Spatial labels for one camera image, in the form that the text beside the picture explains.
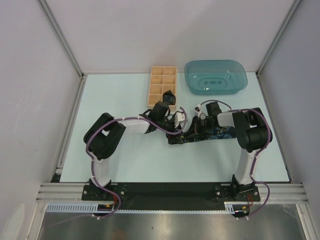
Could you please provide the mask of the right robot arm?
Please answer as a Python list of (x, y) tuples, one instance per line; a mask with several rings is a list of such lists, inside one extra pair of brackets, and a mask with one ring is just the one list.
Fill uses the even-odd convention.
[(255, 168), (258, 155), (273, 139), (272, 131), (260, 108), (229, 109), (223, 112), (218, 100), (203, 102), (195, 109), (190, 128), (183, 134), (186, 142), (235, 138), (241, 148), (240, 159), (230, 185), (218, 185), (215, 189), (217, 201), (258, 201)]

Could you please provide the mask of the blue yellow patterned tie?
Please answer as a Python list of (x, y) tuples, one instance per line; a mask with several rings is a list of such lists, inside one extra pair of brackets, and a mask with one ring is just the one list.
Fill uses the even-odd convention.
[(183, 145), (186, 143), (195, 143), (206, 140), (235, 139), (236, 131), (233, 127), (196, 127), (191, 125), (186, 132), (177, 135), (166, 134), (170, 145)]

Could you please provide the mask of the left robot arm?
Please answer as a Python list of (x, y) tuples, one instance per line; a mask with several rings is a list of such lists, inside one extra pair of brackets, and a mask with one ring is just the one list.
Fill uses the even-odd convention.
[(187, 122), (188, 115), (182, 107), (171, 113), (169, 105), (161, 101), (138, 116), (115, 118), (103, 113), (83, 138), (85, 153), (91, 159), (93, 194), (100, 200), (110, 196), (110, 158), (124, 134), (149, 134), (160, 130), (167, 137), (179, 138)]

